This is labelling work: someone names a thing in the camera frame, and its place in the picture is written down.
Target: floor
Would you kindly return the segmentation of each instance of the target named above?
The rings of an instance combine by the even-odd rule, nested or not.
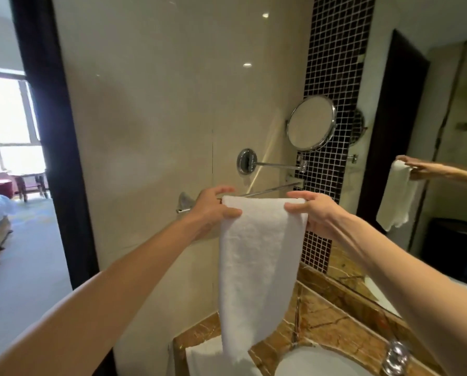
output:
[[[72,290],[52,200],[17,200],[10,221],[0,253],[0,354]]]

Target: hand towel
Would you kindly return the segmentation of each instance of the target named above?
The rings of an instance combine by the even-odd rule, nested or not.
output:
[[[186,362],[190,376],[262,376],[247,351],[240,361],[232,364],[223,354],[221,336],[186,348]]]
[[[411,208],[418,182],[409,180],[411,167],[403,161],[395,160],[390,167],[387,186],[376,214],[376,221],[385,231],[392,226],[400,227],[409,220]]]
[[[308,215],[284,203],[303,199],[224,196],[241,217],[221,224],[219,318],[224,353],[238,361],[282,321],[298,272]]]

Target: window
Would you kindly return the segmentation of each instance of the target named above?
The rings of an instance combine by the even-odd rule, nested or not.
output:
[[[45,170],[29,84],[0,78],[0,171]]]

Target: door frame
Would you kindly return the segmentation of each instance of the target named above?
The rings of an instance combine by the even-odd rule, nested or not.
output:
[[[10,0],[72,287],[99,272],[52,0]],[[110,351],[94,372],[116,376]]]

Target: folded towel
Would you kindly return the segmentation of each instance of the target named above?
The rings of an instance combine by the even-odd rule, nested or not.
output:
[[[224,356],[221,336],[212,338],[195,347],[186,348],[186,362],[190,376],[262,376],[247,351],[237,364]]]
[[[418,182],[409,180],[411,167],[403,161],[395,160],[388,174],[387,186],[381,199],[376,221],[385,231],[392,226],[400,227],[409,220]]]
[[[303,248],[306,214],[288,214],[286,202],[224,196],[243,210],[221,224],[219,318],[224,353],[238,361],[282,321],[289,305]]]

